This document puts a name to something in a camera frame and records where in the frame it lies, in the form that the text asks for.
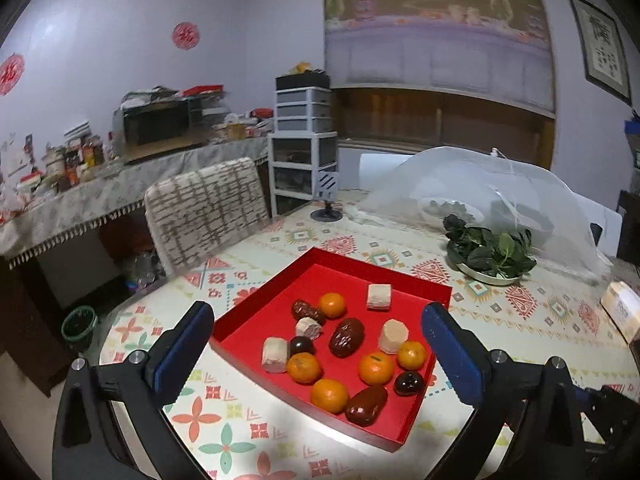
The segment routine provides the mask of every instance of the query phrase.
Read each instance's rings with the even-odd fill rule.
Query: chair
[[[620,231],[622,229],[622,215],[598,204],[585,196],[574,193],[575,199],[584,212],[589,224],[596,247],[607,256],[618,254]]]
[[[153,184],[146,221],[167,274],[252,234],[269,216],[255,165],[238,158]]]
[[[399,153],[363,153],[360,155],[358,189],[371,191],[385,175],[400,166],[411,156]]]

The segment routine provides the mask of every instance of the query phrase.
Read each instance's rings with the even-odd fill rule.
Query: metal screw
[[[138,363],[144,361],[145,357],[146,352],[143,352],[142,350],[136,350],[135,352],[131,352],[131,354],[129,354],[129,362],[137,365]]]
[[[508,357],[507,352],[505,352],[504,350],[492,350],[490,355],[491,355],[491,361],[493,361],[496,364],[505,363]]]
[[[558,357],[558,356],[553,356],[551,358],[551,364],[554,366],[554,368],[556,370],[561,370],[562,368],[564,368],[566,366],[566,363],[564,362],[564,359],[562,359],[561,357]]]
[[[78,359],[74,360],[71,363],[71,367],[73,368],[73,370],[77,372],[78,370],[82,370],[85,364],[86,364],[86,361],[81,357],[79,357]]]

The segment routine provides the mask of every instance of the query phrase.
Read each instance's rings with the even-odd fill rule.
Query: tablecloth
[[[145,191],[155,182],[243,156],[266,159],[266,137],[208,144],[126,166],[111,178],[81,184],[0,226],[0,255],[13,268],[87,229],[142,207]]]
[[[343,203],[360,197],[341,192]],[[100,357],[122,361],[149,349],[195,300],[216,318],[235,307],[312,246],[452,286],[450,312],[489,348],[544,363],[562,356],[579,386],[609,384],[638,398],[640,377],[625,341],[599,305],[604,284],[588,285],[537,267],[507,288],[475,282],[444,259],[446,239],[407,229],[322,224],[307,206],[210,258],[118,315]],[[631,279],[629,272],[626,279]],[[638,286],[638,281],[630,283]],[[241,478],[424,478],[460,432],[471,408],[459,402],[436,364],[404,446],[391,454],[325,427],[267,393],[208,347],[166,416],[194,457],[217,480]],[[585,435],[599,436],[583,418]],[[512,433],[505,427],[484,468],[497,468]]]

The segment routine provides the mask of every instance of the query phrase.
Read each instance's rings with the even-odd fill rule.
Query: green trash bin
[[[60,332],[69,346],[77,352],[86,352],[94,338],[98,316],[92,307],[85,305],[73,309],[62,322]]]

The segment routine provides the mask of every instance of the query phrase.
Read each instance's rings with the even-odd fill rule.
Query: black round base
[[[342,219],[342,213],[335,209],[318,209],[311,213],[311,219],[318,222],[337,222]]]

